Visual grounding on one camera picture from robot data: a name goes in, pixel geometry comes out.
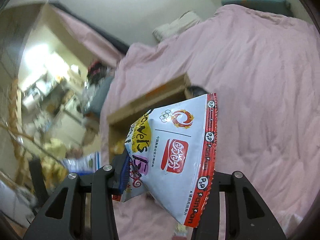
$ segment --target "red serrated edge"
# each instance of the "red serrated edge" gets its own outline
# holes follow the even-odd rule
[[[198,226],[202,212],[207,204],[207,200],[210,194],[210,189],[212,185],[212,179],[214,174],[214,166],[216,160],[216,146],[217,146],[217,95],[208,94],[207,95],[207,105],[206,105],[206,124],[204,133],[204,144],[202,149],[201,164],[197,179],[197,185],[193,191],[191,204],[184,222],[185,226],[195,228]],[[213,133],[213,140],[210,141],[210,134]],[[206,177],[208,185],[201,188],[202,179],[201,177]]]

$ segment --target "pink blanket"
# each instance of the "pink blanket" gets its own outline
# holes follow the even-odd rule
[[[188,72],[217,93],[216,170],[242,171],[290,234],[320,189],[319,41],[302,20],[226,5],[156,47],[133,44],[101,114],[105,163],[106,116]],[[115,216],[120,239],[168,240],[175,226],[144,196],[116,203]]]

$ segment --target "snack bag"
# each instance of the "snack bag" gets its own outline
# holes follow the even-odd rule
[[[193,228],[213,178],[216,104],[216,94],[206,94],[149,110],[131,126],[124,143],[131,197],[149,191],[179,223]],[[139,192],[137,183],[143,186]]]

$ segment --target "red logo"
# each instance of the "red logo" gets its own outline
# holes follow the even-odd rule
[[[186,110],[175,111],[171,116],[171,120],[176,127],[183,127],[186,129],[192,125],[193,118],[193,115]]]
[[[181,173],[187,156],[187,150],[187,142],[173,139],[170,143],[169,139],[164,149],[161,169],[164,170],[167,167],[167,171],[169,172]]]

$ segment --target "cardboard box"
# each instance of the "cardboard box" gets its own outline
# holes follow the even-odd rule
[[[153,89],[130,102],[107,117],[109,123],[109,159],[114,156],[114,148],[127,137],[131,124],[152,108],[175,104],[192,98],[187,89],[191,85],[187,74],[181,75]]]

